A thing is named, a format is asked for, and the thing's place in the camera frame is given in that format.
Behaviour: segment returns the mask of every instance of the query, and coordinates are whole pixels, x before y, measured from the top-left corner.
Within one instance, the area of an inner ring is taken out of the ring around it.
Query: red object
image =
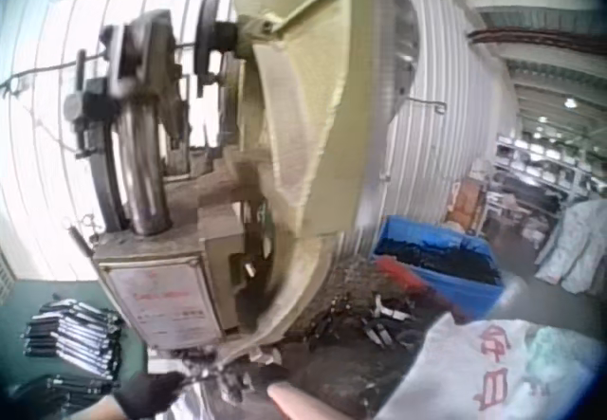
[[[430,285],[415,275],[405,264],[390,256],[376,260],[379,271],[395,281],[408,294],[426,292]]]

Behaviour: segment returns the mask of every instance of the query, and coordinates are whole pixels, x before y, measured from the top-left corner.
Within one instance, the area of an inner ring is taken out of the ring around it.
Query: forearm
[[[110,395],[69,418],[70,420],[127,420],[114,396]]]
[[[350,420],[322,401],[296,389],[288,382],[277,382],[267,388],[267,394],[291,420]]]

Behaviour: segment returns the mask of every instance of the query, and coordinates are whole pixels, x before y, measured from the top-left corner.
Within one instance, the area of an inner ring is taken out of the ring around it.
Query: gloved hand
[[[124,413],[132,420],[165,412],[179,397],[179,385],[185,375],[137,373],[112,393]]]
[[[267,387],[275,382],[283,382],[288,378],[288,370],[276,363],[259,366],[247,371],[246,383],[258,393],[266,393]]]

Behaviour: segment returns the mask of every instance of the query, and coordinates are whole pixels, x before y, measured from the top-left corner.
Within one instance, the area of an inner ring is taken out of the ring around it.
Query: ceiling
[[[469,34],[506,61],[525,131],[607,156],[607,12],[601,0],[468,0]],[[576,108],[564,106],[573,98]],[[547,119],[540,122],[540,117]]]

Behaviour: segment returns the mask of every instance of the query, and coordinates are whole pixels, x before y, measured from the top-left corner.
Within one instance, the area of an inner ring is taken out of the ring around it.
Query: blue plastic crate
[[[413,243],[420,246],[464,247],[487,256],[489,264],[498,272],[495,257],[487,242],[481,238],[470,237],[448,228],[439,228],[429,224],[416,223],[400,216],[388,216],[377,244],[390,238],[398,242]],[[479,283],[451,275],[445,275],[419,266],[408,265],[421,279],[431,285],[438,293],[457,307],[470,319],[481,319],[493,307],[502,295],[504,286]]]

